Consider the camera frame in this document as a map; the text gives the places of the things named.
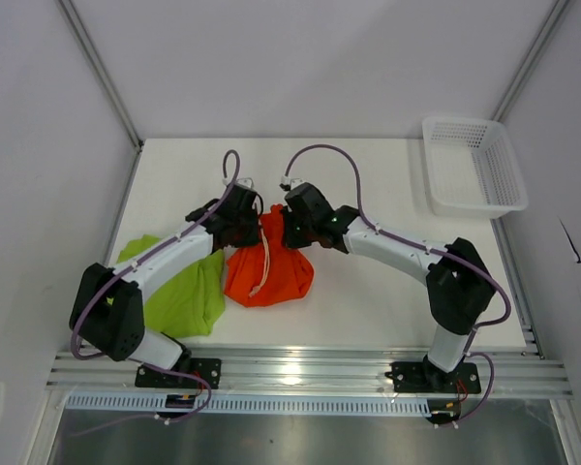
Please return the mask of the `orange shorts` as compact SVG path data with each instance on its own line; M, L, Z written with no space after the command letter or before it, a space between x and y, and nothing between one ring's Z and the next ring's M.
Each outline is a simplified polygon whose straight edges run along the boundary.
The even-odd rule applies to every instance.
M226 297L250 307L268 307L309 293L315 271L298 250L283 244L283 207L274 204L260 217L261 243L237 249L227 260Z

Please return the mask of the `lime green shorts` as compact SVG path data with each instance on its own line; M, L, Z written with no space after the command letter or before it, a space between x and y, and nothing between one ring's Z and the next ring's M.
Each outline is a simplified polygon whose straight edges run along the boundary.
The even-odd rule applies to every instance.
M168 280L144 304L145 327L176 339L210 335L226 308L224 258L217 251Z

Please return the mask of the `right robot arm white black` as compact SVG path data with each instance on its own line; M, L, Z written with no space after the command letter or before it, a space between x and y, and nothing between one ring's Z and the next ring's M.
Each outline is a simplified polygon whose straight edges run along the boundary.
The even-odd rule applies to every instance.
M422 242L418 248L404 237L396 240L369 227L352 206L333 208L313 184L285 186L283 243L301 249L314 243L325 249L374 260L401 271L424 285L437 324L422 368L424 383L441 391L454 384L479 316L495 289L490 274L470 241L450 244Z

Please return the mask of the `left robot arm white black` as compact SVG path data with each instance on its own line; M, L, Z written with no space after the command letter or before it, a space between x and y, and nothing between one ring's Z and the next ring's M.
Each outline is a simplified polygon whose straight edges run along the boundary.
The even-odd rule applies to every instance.
M114 267L88 266L69 320L74 357L92 357L79 351L83 340L101 357L156 366L167 386L183 386L191 375L191 364L183 357L187 350L170 336L145 327L144 304L189 265L226 247L258 244L259 202L253 188L231 184L220 199L188 214L178 232L132 259Z

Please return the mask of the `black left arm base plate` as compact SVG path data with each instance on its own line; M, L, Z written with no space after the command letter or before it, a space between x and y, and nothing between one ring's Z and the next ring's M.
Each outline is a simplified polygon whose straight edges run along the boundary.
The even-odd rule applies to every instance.
M210 357L183 357L171 371L180 376L160 372L147 365L138 368L135 386L137 388L196 389L205 388L205 381L212 389L217 389L222 375L222 361Z

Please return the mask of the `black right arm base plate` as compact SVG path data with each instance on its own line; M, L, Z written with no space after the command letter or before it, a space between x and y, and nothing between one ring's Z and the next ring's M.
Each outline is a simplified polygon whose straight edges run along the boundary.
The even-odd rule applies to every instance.
M427 359L395 361L384 376L399 393L456 394L459 388L470 394L481 393L481 383L475 364L462 361L452 372L443 372Z

